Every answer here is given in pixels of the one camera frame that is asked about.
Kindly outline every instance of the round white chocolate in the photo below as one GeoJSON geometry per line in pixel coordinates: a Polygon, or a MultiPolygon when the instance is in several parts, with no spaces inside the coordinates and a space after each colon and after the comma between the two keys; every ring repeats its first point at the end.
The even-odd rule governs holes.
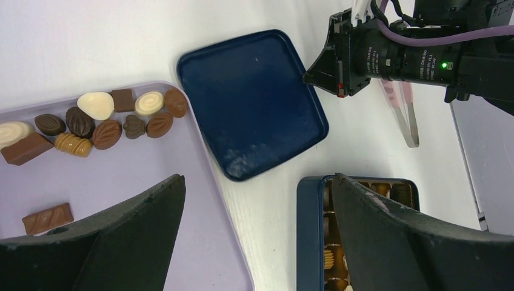
{"type": "Polygon", "coordinates": [[[136,100],[135,107],[137,115],[152,116],[164,107],[164,96],[159,92],[148,92],[136,100]]]}
{"type": "Polygon", "coordinates": [[[79,97],[77,106],[94,120],[106,120],[114,112],[114,99],[109,93],[86,93],[79,97]]]}
{"type": "Polygon", "coordinates": [[[16,144],[34,131],[32,125],[24,122],[12,121],[0,124],[0,150],[16,144]]]}

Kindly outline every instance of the lavender tray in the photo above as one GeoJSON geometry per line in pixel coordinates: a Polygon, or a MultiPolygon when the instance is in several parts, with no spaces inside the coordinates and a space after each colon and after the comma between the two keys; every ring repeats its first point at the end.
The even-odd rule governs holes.
{"type": "MultiPolygon", "coordinates": [[[[149,91],[164,93],[172,87],[151,82],[130,88],[135,96],[141,96],[149,91]]],[[[77,97],[0,112],[0,123],[34,125],[34,117],[43,113],[64,119],[77,97]]],[[[112,119],[123,123],[128,114],[115,113],[112,119]]],[[[164,290],[253,290],[191,109],[185,117],[175,118],[162,138],[130,140],[123,134],[114,147],[93,149],[88,158],[51,149],[19,167],[1,160],[0,239],[25,235],[21,219],[28,214],[69,202],[77,221],[175,173],[185,176],[187,193],[164,290]]]]}

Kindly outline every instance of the white tabletop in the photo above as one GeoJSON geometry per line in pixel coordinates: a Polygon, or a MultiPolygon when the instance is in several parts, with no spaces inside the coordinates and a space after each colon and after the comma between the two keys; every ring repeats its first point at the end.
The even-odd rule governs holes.
{"type": "MultiPolygon", "coordinates": [[[[403,1],[412,11],[412,1],[403,1]]],[[[0,109],[92,90],[176,82],[181,54],[246,33],[286,32],[308,67],[342,0],[3,0],[0,109]]],[[[475,204],[444,89],[415,85],[420,147],[407,148],[376,82],[339,99],[317,91],[330,123],[326,140],[250,181],[219,170],[255,290],[296,290],[296,185],[306,176],[407,178],[421,210],[478,229],[475,204]]]]}

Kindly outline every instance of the dark blue tray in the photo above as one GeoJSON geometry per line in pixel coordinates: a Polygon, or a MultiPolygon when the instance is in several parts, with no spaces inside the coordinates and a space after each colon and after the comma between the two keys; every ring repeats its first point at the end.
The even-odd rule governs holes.
{"type": "Polygon", "coordinates": [[[241,36],[181,57],[177,74],[225,175],[244,181],[329,132],[305,68],[279,30],[241,36]]]}

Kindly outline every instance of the purple cable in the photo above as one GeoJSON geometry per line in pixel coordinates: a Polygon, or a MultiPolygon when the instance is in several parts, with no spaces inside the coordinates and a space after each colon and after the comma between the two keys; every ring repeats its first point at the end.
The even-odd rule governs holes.
{"type": "MultiPolygon", "coordinates": [[[[389,0],[382,0],[380,11],[385,12],[389,0]]],[[[472,32],[459,33],[458,35],[445,36],[442,38],[406,38],[398,35],[382,22],[378,22],[378,27],[384,36],[399,44],[408,45],[409,47],[430,47],[432,45],[454,44],[463,41],[472,41],[479,38],[491,38],[494,36],[514,35],[514,25],[497,26],[474,30],[472,32]]]]}

